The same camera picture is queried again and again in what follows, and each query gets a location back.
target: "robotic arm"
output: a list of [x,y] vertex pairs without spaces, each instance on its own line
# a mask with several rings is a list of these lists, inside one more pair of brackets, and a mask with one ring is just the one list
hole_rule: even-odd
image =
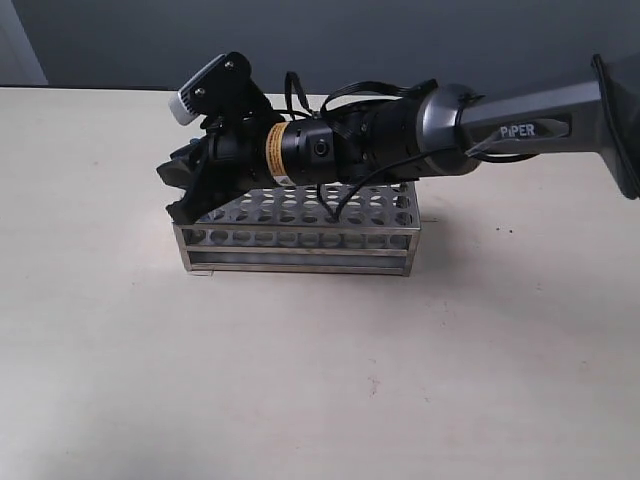
[[[304,112],[293,110],[294,91]],[[359,93],[384,97],[329,108]],[[317,185],[337,219],[364,185],[464,175],[482,162],[556,152],[598,153],[622,194],[640,195],[640,55],[609,65],[595,55],[583,78],[496,96],[435,80],[410,88],[360,82],[329,95],[317,112],[289,72],[285,98],[287,109],[275,110],[236,52],[215,58],[176,93],[170,108],[178,123],[205,116],[204,136],[157,169],[165,184],[185,190],[167,206],[176,223],[194,223],[252,189],[291,185]],[[335,209],[322,193],[333,182],[353,185]]]

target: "white table surface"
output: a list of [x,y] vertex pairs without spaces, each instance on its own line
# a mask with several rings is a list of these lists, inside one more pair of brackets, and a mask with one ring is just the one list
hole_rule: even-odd
[[167,98],[0,90],[0,478],[638,478],[640,203],[598,157],[419,182],[409,278],[190,276]]

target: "metal rack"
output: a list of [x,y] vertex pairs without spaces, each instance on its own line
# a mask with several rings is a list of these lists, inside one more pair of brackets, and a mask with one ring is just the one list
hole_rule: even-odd
[[[325,187],[335,208],[350,187]],[[372,273],[409,275],[420,238],[413,183],[365,187],[339,222],[315,187],[255,190],[193,225],[174,225],[189,272]]]

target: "table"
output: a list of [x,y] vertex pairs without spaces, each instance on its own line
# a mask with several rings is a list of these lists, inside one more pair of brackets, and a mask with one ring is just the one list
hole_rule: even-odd
[[0,90],[0,478],[637,478],[640,205],[598,157],[419,182],[409,278],[190,276],[168,96]]

